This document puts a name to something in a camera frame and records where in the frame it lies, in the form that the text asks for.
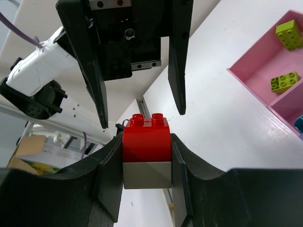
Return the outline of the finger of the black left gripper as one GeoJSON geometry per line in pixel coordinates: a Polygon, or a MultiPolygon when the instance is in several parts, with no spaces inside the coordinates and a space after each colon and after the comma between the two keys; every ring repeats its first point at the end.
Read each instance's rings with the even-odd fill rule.
{"type": "Polygon", "coordinates": [[[192,0],[165,1],[169,32],[168,80],[180,115],[186,112],[185,69],[192,11],[192,0]]]}
{"type": "Polygon", "coordinates": [[[99,59],[93,47],[90,9],[87,0],[59,0],[56,10],[67,34],[72,50],[95,103],[100,124],[108,127],[107,94],[99,59]]]}

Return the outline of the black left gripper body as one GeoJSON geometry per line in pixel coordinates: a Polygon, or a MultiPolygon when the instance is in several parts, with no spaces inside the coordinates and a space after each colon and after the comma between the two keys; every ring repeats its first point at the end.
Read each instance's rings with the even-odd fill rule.
{"type": "Polygon", "coordinates": [[[91,0],[89,6],[104,80],[129,78],[133,71],[161,66],[164,0],[91,0]]]}

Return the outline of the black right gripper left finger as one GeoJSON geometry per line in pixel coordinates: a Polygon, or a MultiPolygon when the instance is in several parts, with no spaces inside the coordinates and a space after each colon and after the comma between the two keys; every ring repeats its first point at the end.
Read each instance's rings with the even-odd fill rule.
{"type": "Polygon", "coordinates": [[[122,134],[57,173],[0,171],[3,227],[111,227],[123,188],[122,134]]]}

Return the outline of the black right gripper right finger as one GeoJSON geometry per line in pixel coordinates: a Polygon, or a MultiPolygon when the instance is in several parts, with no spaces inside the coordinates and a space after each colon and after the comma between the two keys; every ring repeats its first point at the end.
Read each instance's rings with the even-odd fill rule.
{"type": "Polygon", "coordinates": [[[224,172],[171,135],[172,197],[178,227],[300,227],[301,169],[224,172]]]}

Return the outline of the green red cyan lego stack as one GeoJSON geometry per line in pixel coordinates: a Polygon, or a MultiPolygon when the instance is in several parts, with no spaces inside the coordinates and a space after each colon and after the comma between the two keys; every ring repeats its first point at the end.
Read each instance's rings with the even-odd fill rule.
{"type": "Polygon", "coordinates": [[[171,135],[163,114],[132,115],[123,132],[122,158],[125,189],[172,187],[171,135]]]}

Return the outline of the yellow-green lego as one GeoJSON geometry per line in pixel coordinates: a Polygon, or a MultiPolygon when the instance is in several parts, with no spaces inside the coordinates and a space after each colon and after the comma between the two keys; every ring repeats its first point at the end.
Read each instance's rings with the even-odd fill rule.
{"type": "Polygon", "coordinates": [[[277,25],[276,35],[288,51],[303,47],[303,34],[294,19],[277,25]]]}

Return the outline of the cyan lego brick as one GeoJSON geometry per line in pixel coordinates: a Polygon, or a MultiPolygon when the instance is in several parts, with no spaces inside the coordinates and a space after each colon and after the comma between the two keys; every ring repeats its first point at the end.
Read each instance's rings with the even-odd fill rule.
{"type": "Polygon", "coordinates": [[[294,122],[294,127],[303,134],[303,116],[300,116],[296,121],[294,122]]]}

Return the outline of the long green lego brick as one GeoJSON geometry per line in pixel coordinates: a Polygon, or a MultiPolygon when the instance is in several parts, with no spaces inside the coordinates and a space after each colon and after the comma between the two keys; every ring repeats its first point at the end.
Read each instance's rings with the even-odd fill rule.
{"type": "Polygon", "coordinates": [[[296,71],[272,78],[270,80],[271,91],[282,94],[299,82],[301,77],[296,71]]]}

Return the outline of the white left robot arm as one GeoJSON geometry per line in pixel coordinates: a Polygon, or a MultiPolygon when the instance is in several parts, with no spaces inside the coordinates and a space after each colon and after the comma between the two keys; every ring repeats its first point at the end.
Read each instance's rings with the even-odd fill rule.
{"type": "Polygon", "coordinates": [[[60,0],[62,26],[36,50],[18,58],[0,93],[25,115],[46,120],[61,113],[67,98],[55,81],[78,65],[108,127],[105,82],[161,65],[161,39],[169,38],[168,80],[178,109],[186,112],[185,68],[193,11],[191,0],[60,0]]]}

